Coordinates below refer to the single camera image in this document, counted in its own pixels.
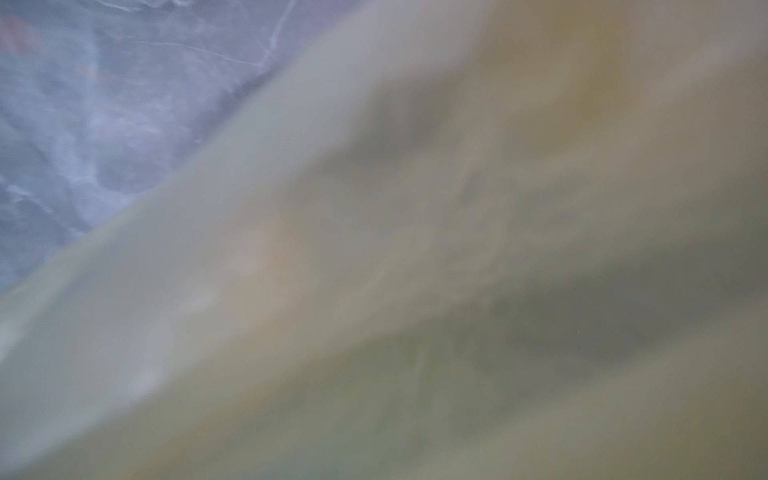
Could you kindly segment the yellow plastic fruit-print bag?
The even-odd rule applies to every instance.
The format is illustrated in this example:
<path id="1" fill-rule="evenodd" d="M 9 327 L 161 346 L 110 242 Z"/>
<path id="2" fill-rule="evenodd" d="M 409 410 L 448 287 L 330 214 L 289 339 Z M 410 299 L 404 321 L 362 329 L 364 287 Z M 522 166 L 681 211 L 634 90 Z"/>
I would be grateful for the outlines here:
<path id="1" fill-rule="evenodd" d="M 766 3 L 367 3 L 2 295 L 1 475 L 765 478 Z"/>

